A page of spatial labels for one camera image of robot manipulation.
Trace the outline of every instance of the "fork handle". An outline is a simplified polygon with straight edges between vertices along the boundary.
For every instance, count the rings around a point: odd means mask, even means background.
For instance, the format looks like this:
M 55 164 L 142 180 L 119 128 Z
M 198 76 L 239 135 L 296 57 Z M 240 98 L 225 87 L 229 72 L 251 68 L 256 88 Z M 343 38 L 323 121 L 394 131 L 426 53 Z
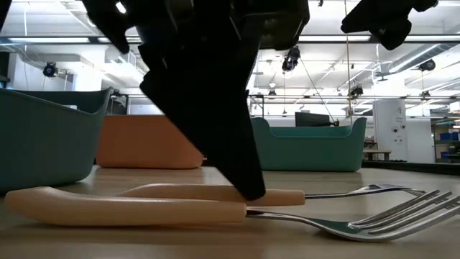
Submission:
M 51 187 L 10 191 L 5 203 L 11 212 L 62 226 L 241 223 L 246 216 L 244 203 L 89 196 Z
M 305 204 L 305 194 L 301 190 L 267 189 L 267 193 L 262 198 L 246 201 L 233 186 L 203 184 L 154 183 L 124 191 L 118 196 L 246 202 L 247 206 L 297 206 Z

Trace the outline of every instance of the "teal plastic basket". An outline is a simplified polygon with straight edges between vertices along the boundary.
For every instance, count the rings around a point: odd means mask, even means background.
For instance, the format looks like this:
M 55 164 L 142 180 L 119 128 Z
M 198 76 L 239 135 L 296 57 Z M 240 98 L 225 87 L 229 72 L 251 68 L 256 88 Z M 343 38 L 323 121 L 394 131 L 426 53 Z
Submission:
M 343 127 L 270 127 L 252 119 L 260 164 L 266 171 L 353 172 L 361 168 L 366 119 Z
M 0 194 L 86 178 L 110 93 L 0 88 Z

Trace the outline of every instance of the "ceiling light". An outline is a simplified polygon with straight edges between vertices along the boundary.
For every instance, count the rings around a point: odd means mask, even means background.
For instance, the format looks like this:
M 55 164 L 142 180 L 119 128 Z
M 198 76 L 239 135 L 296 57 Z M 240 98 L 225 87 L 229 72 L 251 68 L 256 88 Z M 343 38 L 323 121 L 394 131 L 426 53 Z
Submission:
M 87 37 L 10 37 L 13 43 L 89 43 Z
M 102 43 L 110 43 L 110 40 L 106 37 L 100 37 L 98 38 L 98 41 Z
M 126 14 L 126 12 L 127 12 L 126 8 L 124 8 L 123 4 L 121 4 L 120 2 L 116 3 L 116 8 L 118 8 L 118 10 L 122 14 Z
M 405 38 L 406 41 L 444 41 L 444 40 L 460 40 L 460 35 L 409 35 Z
M 371 37 L 367 35 L 351 35 L 348 36 L 348 41 L 360 41 L 365 42 L 369 41 Z M 310 42 L 345 42 L 346 35 L 323 35 L 323 36 L 315 36 L 315 35 L 302 35 L 299 36 L 299 41 L 310 41 Z
M 99 37 L 98 41 L 100 43 L 111 43 L 110 40 L 106 37 Z M 141 38 L 140 37 L 126 37 L 126 41 L 131 44 L 141 44 Z

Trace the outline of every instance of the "fork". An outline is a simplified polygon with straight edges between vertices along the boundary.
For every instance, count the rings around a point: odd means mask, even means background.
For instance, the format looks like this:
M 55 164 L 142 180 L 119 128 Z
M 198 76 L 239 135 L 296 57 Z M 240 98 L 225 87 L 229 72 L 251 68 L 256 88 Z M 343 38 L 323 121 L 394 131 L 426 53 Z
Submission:
M 396 186 L 392 184 L 371 184 L 337 194 L 305 194 L 301 190 L 267 189 L 261 199 L 249 201 L 249 206 L 296 206 L 304 205 L 308 199 L 332 199 L 361 196 L 368 194 L 380 194 L 390 191 L 419 191 L 414 188 Z M 246 202 L 233 186 L 217 186 L 206 184 L 186 183 L 153 183 L 129 189 L 120 193 L 121 197 L 137 198 L 168 198 L 168 199 L 205 199 L 213 201 L 237 201 Z
M 449 199 L 448 197 L 452 195 L 451 192 L 441 195 L 438 195 L 438 193 L 439 190 L 435 190 L 423 194 L 387 211 L 353 222 L 337 222 L 257 210 L 248 210 L 247 217 L 301 222 L 348 240 L 387 242 L 419 232 L 460 213 L 460 206 L 458 206 L 455 209 L 428 218 L 428 216 L 460 200 L 460 196 Z
M 445 221 L 460 206 L 429 217 L 460 196 L 435 190 L 385 212 L 353 222 L 337 222 L 291 214 L 247 210 L 241 202 L 129 198 L 72 194 L 51 187 L 10 191 L 5 197 L 9 211 L 46 224 L 76 227 L 147 226 L 172 224 L 242 223 L 245 218 L 301 222 L 348 240 L 384 242 L 405 237 Z M 447 199 L 432 206 L 441 199 Z

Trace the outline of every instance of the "wooden table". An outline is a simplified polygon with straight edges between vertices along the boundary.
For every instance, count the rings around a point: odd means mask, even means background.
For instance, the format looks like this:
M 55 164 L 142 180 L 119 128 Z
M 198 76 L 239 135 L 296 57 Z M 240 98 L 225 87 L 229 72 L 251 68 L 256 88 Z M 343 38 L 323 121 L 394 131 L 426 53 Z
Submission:
M 370 183 L 395 183 L 460 194 L 460 178 L 361 169 L 359 173 L 267 172 L 270 188 L 308 193 L 350 191 Z M 226 184 L 213 168 L 191 171 L 94 169 L 84 181 L 62 187 L 82 194 L 112 195 L 147 183 Z M 306 206 L 272 209 L 324 219 L 361 219 L 406 201 L 405 193 L 312 200 Z M 349 242 L 296 222 L 248 219 L 220 227 L 65 228 L 8 213 L 0 199 L 0 258 L 34 259 L 457 259 L 460 217 L 389 243 Z
M 384 160 L 390 160 L 391 150 L 364 150 L 364 154 L 367 154 L 367 160 L 372 161 L 374 158 L 372 157 L 374 154 L 383 154 Z

